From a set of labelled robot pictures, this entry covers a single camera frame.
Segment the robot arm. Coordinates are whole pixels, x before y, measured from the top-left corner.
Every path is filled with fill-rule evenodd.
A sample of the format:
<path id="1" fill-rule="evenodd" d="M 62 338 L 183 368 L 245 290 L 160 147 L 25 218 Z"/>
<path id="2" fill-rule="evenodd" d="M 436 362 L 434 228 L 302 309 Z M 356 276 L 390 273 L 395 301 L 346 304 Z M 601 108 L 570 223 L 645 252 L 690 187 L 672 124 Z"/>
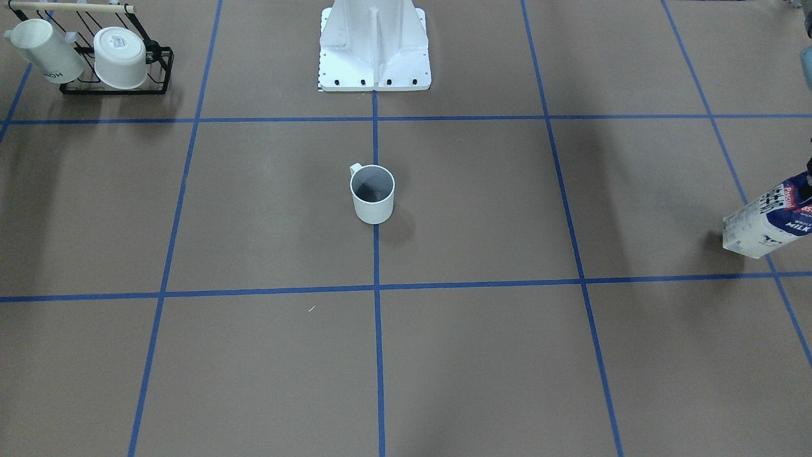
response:
<path id="1" fill-rule="evenodd" d="M 804 17 L 804 31 L 809 39 L 811 39 L 811 15 L 806 14 Z M 801 70 L 804 76 L 804 81 L 809 91 L 811 91 L 811 46 L 807 46 L 800 52 Z"/>

